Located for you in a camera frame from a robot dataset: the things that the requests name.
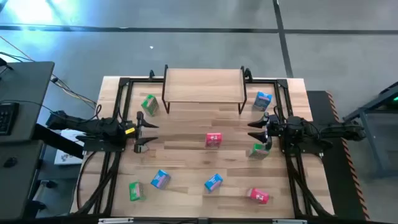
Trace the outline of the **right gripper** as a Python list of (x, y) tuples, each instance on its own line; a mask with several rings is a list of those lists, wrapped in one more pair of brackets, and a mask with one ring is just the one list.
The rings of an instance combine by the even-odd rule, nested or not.
[(263, 132), (250, 132), (248, 135), (260, 142), (264, 142), (266, 150), (270, 150), (272, 147), (272, 137), (279, 137), (282, 132), (279, 117), (276, 114), (270, 115), (268, 112), (264, 113), (264, 119), (250, 122), (248, 123), (248, 126), (252, 128), (262, 128), (265, 126), (265, 130)]

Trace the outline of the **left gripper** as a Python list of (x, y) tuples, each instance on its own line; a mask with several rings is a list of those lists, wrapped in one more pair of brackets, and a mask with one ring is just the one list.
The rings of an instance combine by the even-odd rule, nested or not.
[[(133, 121), (126, 121), (125, 122), (125, 128), (124, 128), (124, 134), (125, 134), (125, 130), (129, 129), (129, 128), (135, 128), (136, 130), (131, 133), (131, 134), (125, 134), (125, 137), (127, 140), (132, 139), (133, 143), (134, 143), (134, 152), (138, 153), (137, 151), (137, 147), (140, 141), (139, 139), (142, 136), (142, 131), (141, 128), (145, 127), (145, 128), (159, 128), (158, 126), (154, 125), (154, 124), (150, 124), (148, 123), (146, 120), (144, 120), (144, 113), (141, 111), (138, 111), (136, 113), (136, 123), (133, 123)], [(148, 142), (151, 142), (153, 140), (158, 139), (158, 137), (145, 137), (143, 138), (143, 145), (147, 144)]]

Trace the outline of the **green Apple Jacks cereal box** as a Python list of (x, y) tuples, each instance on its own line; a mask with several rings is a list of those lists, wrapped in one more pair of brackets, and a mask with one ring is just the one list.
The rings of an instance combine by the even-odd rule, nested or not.
[(132, 182), (129, 184), (129, 199), (130, 201), (144, 200), (144, 186), (141, 182)]
[(264, 159), (269, 155), (270, 149), (265, 144), (254, 143), (253, 147), (246, 152), (246, 156), (254, 159)]
[(157, 98), (154, 95), (147, 95), (141, 103), (141, 106), (144, 112), (149, 116), (155, 116), (159, 109)]

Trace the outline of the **blue Rice Krispies cereal box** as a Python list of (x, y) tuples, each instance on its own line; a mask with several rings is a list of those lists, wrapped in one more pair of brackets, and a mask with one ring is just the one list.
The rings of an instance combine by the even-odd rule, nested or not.
[(261, 91), (257, 92), (253, 107), (259, 109), (260, 111), (265, 111), (272, 101), (272, 95), (263, 93)]
[(223, 178), (219, 174), (215, 174), (204, 183), (204, 186), (207, 191), (212, 192), (217, 189), (222, 182)]
[(150, 184), (157, 189), (164, 189), (170, 179), (171, 176), (166, 171), (159, 169)]

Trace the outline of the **wooden shelf with black legs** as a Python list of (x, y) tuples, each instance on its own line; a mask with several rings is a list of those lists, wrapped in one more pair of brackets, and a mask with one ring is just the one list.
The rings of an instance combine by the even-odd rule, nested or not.
[(167, 113), (171, 103), (237, 104), (241, 114), (247, 102), (248, 68), (169, 68), (164, 67), (162, 102)]

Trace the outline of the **white cardboard box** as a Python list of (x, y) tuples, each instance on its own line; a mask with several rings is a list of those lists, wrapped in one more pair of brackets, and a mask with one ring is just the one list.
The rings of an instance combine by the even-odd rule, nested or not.
[[(60, 134), (62, 137), (65, 137), (68, 140), (71, 140), (71, 141), (79, 144), (80, 146), (84, 146), (84, 144), (85, 144), (83, 141), (80, 141), (76, 138), (77, 136), (83, 135), (83, 132), (81, 132), (81, 131), (76, 131), (76, 130), (72, 130), (72, 129), (64, 129), (60, 132)], [(79, 159), (75, 156), (67, 154), (59, 149), (56, 152), (54, 164), (57, 166), (77, 165), (77, 164), (81, 164), (81, 163), (82, 163), (82, 159)]]

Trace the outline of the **black desk leg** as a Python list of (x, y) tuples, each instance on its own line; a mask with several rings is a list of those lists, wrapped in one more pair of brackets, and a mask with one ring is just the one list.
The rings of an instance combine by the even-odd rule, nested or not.
[(79, 159), (83, 158), (83, 146), (51, 131), (49, 128), (46, 128), (41, 124), (35, 125), (32, 139), (41, 140), (47, 145), (59, 149)]

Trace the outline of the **grey metal stand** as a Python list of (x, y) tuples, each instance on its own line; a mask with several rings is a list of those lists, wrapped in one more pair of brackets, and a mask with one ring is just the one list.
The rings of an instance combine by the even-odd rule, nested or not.
[(359, 119), (375, 163), (375, 178), (398, 177), (398, 81), (343, 118)]

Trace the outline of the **grey desk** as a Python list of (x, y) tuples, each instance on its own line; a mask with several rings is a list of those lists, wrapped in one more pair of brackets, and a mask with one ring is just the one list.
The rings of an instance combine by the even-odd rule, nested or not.
[[(53, 72), (53, 62), (10, 63), (1, 74), (0, 103), (19, 103), (19, 113), (9, 136), (0, 136), (0, 220), (19, 219), (30, 190), (44, 143), (33, 140), (37, 119)], [(18, 163), (3, 164), (9, 157)]]

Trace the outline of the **black keyboard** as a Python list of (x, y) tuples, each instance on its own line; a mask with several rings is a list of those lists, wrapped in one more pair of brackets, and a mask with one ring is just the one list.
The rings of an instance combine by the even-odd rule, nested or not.
[(19, 103), (0, 103), (0, 136), (9, 136), (19, 113)]

